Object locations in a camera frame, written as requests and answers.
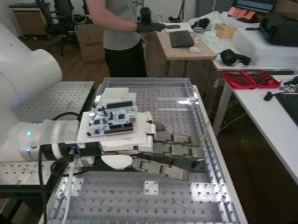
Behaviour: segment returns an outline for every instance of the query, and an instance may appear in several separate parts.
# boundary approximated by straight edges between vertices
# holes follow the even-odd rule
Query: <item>workbench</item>
[[[190,34],[200,53],[189,52],[188,48],[172,48],[169,33],[152,33],[145,36],[148,77],[188,77],[204,95],[216,54],[201,41],[201,34]]]
[[[128,171],[99,170],[76,176],[67,223],[248,223],[202,99],[189,79],[109,78],[97,95],[111,87],[127,87],[137,94],[139,110],[152,112],[167,132],[206,136],[205,169],[193,172],[189,181]],[[159,195],[144,193],[148,180],[159,182]],[[61,223],[65,200],[60,193],[67,182],[64,177],[48,202],[49,224]]]
[[[290,81],[294,76],[284,75],[274,76],[274,78],[278,81],[286,82]],[[298,183],[298,127],[276,97],[273,97],[270,102],[264,100],[268,91],[273,94],[281,92],[280,89],[237,90],[230,88],[230,85],[225,82],[213,129],[217,135],[221,130],[230,96],[234,94],[274,153],[277,154],[277,157],[286,167],[294,181]]]

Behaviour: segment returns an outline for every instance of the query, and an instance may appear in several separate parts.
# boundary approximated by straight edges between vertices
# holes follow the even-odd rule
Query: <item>chair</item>
[[[47,50],[49,50],[51,47],[59,46],[60,48],[60,55],[64,55],[64,47],[68,42],[76,41],[76,35],[75,35],[75,26],[76,23],[83,21],[85,19],[85,16],[81,16],[79,20],[73,19],[73,7],[69,2],[69,0],[55,0],[55,9],[57,11],[51,12],[48,3],[44,2],[44,0],[36,0],[36,4],[40,8],[40,11],[43,13],[43,16],[45,18],[45,32],[49,35],[60,35],[61,40],[55,43],[53,45],[48,46]]]

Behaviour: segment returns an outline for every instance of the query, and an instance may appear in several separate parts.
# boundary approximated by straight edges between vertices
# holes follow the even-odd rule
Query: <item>cardboard box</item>
[[[105,59],[103,47],[104,29],[95,24],[81,24],[76,26],[76,35],[84,61],[103,61]]]
[[[221,39],[233,39],[237,28],[225,24],[217,24],[216,30]]]
[[[81,55],[85,62],[105,60],[105,51],[101,43],[81,45]]]
[[[104,29],[95,24],[77,25],[76,34],[80,44],[103,43]]]

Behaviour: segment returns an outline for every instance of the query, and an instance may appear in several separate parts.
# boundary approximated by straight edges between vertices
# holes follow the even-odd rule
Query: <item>pegboard table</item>
[[[167,131],[202,136],[206,172],[179,181],[140,172],[93,171],[73,180],[68,224],[248,223],[197,88],[189,79],[107,79],[105,88],[137,93],[140,111],[151,111]],[[144,193],[145,181],[159,182],[159,195]],[[67,178],[48,203],[51,224],[60,224]]]
[[[20,120],[41,122],[65,112],[80,114],[84,107],[89,107],[88,98],[93,84],[95,82],[60,82],[16,108],[15,112]],[[76,117],[71,115],[64,119],[76,119]],[[43,162],[44,183],[49,191],[57,182],[57,178],[51,175],[51,164],[52,161]],[[41,208],[37,173],[37,162],[0,164],[0,197],[20,199],[35,212]]]

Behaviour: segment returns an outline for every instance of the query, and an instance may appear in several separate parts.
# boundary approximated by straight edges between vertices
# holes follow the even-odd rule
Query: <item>black glove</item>
[[[165,29],[165,24],[152,23],[151,25],[144,25],[137,23],[137,33],[151,33],[151,32],[161,32]]]

